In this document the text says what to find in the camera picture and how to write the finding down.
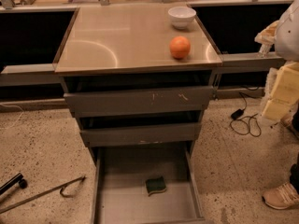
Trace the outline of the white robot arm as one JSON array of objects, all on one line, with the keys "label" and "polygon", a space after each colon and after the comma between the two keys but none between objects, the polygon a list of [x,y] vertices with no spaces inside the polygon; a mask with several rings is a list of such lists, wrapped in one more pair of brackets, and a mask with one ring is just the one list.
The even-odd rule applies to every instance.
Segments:
[{"label": "white robot arm", "polygon": [[264,119],[280,121],[299,100],[299,0],[293,1],[280,19],[258,33],[254,41],[273,45],[276,55],[286,61],[277,70],[262,111]]}]

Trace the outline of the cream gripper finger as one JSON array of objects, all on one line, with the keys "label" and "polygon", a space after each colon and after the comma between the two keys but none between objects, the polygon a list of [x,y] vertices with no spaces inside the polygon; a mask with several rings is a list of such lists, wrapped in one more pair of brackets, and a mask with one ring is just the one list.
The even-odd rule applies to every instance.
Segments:
[{"label": "cream gripper finger", "polygon": [[261,115],[264,119],[281,120],[299,100],[299,63],[286,62],[271,68],[266,78]]},{"label": "cream gripper finger", "polygon": [[258,33],[254,41],[264,45],[273,45],[275,43],[275,33],[278,27],[278,21],[274,21]]}]

